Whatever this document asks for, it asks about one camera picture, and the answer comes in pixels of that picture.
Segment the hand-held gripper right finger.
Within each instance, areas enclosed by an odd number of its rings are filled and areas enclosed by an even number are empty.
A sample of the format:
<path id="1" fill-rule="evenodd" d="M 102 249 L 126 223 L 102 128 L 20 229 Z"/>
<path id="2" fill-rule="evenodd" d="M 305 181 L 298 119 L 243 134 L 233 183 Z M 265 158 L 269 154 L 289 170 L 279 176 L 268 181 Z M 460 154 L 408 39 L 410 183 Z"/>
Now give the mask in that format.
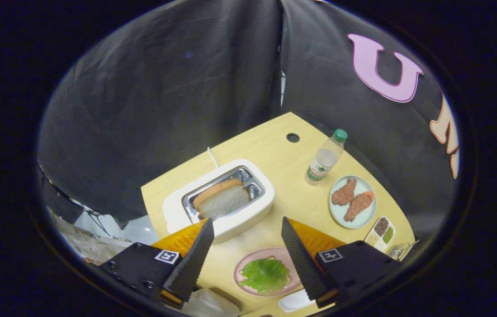
<path id="1" fill-rule="evenodd" d="M 284 217 L 282 239 L 309 299 L 322 308 L 373 291 L 401 263 L 365 241 L 345 243 L 300 221 Z"/>

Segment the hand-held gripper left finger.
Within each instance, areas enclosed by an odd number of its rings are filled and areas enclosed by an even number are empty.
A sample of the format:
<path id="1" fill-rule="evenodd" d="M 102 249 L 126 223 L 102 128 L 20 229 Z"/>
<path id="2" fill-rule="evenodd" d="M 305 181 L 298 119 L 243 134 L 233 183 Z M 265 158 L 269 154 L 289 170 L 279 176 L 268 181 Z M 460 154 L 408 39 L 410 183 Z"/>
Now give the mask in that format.
<path id="1" fill-rule="evenodd" d="M 203 219 L 152 245 L 133 243 L 99 268 L 146 299 L 182 308 L 213 242 L 214 221 Z"/>

